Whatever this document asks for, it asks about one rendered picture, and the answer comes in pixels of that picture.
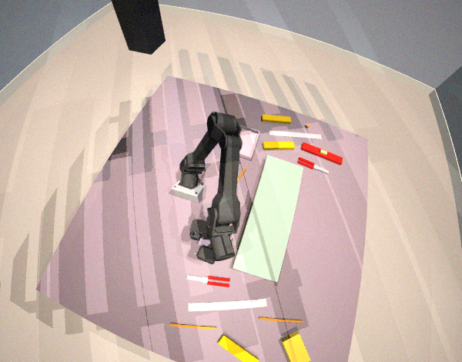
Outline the white flat bar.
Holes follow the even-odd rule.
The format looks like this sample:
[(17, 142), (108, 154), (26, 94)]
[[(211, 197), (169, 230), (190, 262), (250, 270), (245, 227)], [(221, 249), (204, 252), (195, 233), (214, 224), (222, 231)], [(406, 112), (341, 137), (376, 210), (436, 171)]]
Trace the white flat bar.
[(235, 310), (252, 307), (266, 307), (266, 299), (241, 300), (231, 302), (188, 303), (189, 311)]
[(303, 137), (308, 139), (322, 139), (319, 134), (308, 134), (308, 133), (298, 133), (298, 132), (278, 132), (278, 131), (269, 131), (271, 136), (287, 136), (287, 137)]

